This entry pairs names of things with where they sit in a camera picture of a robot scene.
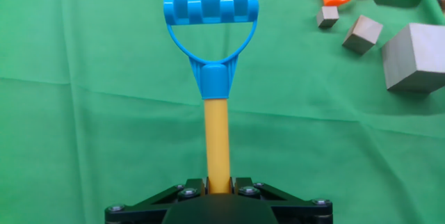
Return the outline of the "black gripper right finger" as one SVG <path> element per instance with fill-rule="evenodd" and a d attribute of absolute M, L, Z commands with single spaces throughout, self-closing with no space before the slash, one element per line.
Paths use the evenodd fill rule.
<path fill-rule="evenodd" d="M 261 214 L 276 223 L 333 224 L 333 204 L 325 198 L 303 200 L 250 177 L 231 177 L 232 193 L 264 203 Z"/>

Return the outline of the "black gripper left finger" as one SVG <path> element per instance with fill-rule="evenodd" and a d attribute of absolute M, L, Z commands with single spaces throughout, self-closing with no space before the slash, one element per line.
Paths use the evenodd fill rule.
<path fill-rule="evenodd" d="M 208 193 L 208 179 L 187 179 L 185 184 L 167 188 L 135 205 L 114 204 L 104 210 L 104 222 L 162 223 L 167 211 L 184 200 Z"/>

